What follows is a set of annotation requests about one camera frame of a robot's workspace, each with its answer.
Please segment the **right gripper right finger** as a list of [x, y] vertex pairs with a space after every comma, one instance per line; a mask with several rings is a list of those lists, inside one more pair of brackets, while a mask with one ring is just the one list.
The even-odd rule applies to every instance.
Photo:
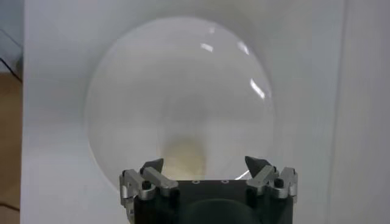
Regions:
[[297, 198], [298, 173], [294, 168], [285, 167], [281, 172], [266, 159], [245, 156], [251, 179], [246, 185], [254, 189], [257, 196], [268, 194], [275, 199]]

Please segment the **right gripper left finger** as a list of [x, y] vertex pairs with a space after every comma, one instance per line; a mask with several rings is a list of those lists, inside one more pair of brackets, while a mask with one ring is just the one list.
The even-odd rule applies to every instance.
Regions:
[[164, 159], [145, 162], [137, 172], [134, 169], [123, 170], [119, 176], [120, 202], [129, 203], [135, 197], [148, 201], [155, 197], [157, 191], [163, 197], [176, 197], [179, 194], [179, 183], [165, 177], [162, 172]]

